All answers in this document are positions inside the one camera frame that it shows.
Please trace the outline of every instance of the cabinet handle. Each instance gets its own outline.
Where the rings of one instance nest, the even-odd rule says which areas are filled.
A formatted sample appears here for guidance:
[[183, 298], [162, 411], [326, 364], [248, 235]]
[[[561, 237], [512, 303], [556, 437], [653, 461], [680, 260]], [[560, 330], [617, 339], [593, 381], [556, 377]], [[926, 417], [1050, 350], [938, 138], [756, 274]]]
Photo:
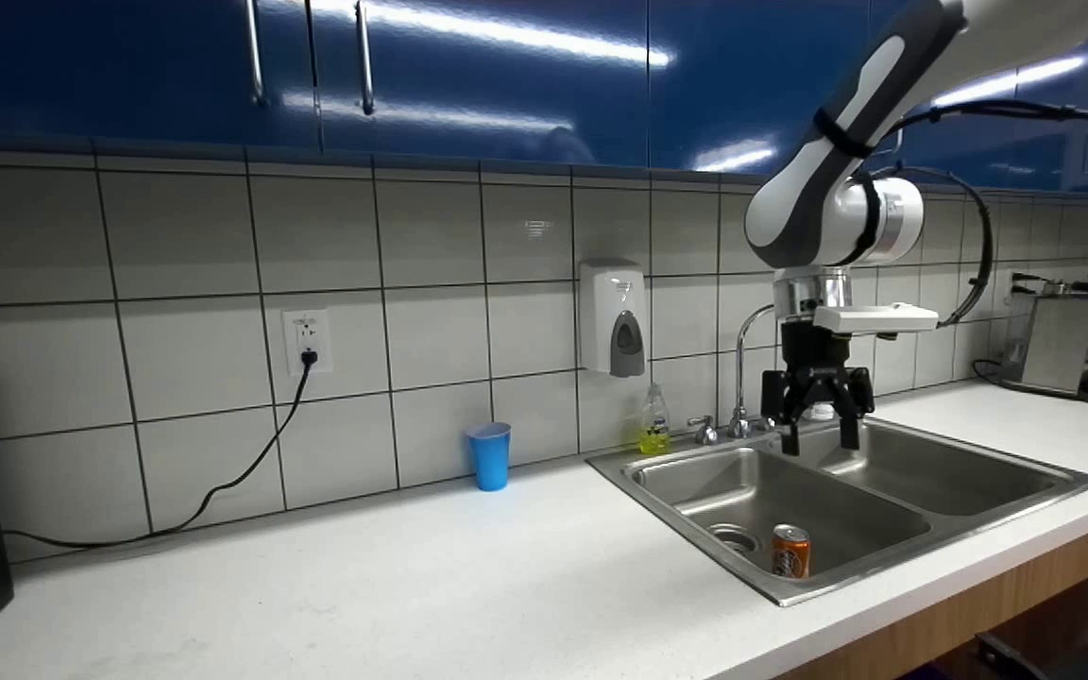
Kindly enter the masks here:
[[379, 112], [379, 84], [369, 77], [369, 39], [367, 39], [367, 14], [361, 14], [361, 0], [353, 0], [353, 42], [359, 42], [359, 107], [361, 112]]
[[257, 42], [257, 0], [244, 0], [244, 39], [248, 39], [248, 102], [265, 107], [269, 84], [265, 84], [265, 46]]

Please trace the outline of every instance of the can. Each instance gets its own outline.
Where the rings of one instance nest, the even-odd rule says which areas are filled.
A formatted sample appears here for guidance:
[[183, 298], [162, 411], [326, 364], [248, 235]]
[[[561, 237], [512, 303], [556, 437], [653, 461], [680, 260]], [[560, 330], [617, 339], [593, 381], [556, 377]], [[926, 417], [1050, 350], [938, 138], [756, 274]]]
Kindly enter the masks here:
[[775, 575], [809, 580], [812, 575], [812, 541], [801, 524], [772, 529]]

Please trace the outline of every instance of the blue cup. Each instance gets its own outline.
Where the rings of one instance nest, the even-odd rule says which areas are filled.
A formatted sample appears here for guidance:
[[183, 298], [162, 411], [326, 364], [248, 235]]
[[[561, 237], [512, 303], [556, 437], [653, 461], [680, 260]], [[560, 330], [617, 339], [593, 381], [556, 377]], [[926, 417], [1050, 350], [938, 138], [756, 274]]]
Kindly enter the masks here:
[[478, 490], [501, 490], [508, 480], [508, 424], [464, 431], [472, 483]]

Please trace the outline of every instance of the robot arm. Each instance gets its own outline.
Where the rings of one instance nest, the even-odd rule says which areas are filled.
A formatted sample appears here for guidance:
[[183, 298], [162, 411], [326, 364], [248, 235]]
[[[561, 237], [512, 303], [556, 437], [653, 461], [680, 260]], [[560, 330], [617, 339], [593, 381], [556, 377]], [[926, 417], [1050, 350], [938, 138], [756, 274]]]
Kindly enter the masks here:
[[756, 192], [743, 235], [779, 267], [775, 316], [787, 371], [761, 373], [761, 417], [788, 424], [826, 400], [841, 447], [857, 450], [857, 421], [872, 411], [872, 381], [851, 371], [847, 333], [931, 330], [915, 306], [851, 306], [855, 260], [900, 260], [920, 235], [920, 192], [911, 180], [857, 175], [872, 145], [918, 102], [984, 73], [1064, 53], [1088, 39], [1088, 0], [911, 0], [861, 73], [831, 97], [801, 152]]

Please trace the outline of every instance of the sink drain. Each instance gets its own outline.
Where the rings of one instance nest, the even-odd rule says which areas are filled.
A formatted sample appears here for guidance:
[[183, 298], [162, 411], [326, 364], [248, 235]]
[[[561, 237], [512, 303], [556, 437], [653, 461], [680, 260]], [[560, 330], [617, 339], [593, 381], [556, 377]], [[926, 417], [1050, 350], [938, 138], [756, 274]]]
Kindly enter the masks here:
[[735, 523], [715, 523], [711, 532], [726, 541], [731, 551], [743, 551], [743, 556], [760, 551], [760, 543]]

